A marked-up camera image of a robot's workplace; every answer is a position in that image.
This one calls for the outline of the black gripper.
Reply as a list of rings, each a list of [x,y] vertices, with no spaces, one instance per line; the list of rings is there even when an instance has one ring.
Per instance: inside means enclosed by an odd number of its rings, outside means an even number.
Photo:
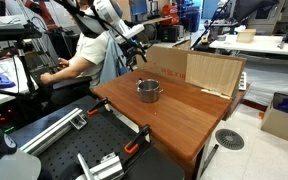
[[[130,64],[132,58],[136,55],[140,55],[141,57],[145,55],[144,50],[134,43],[123,43],[120,44],[119,47],[122,50],[124,57],[126,58],[127,64]]]

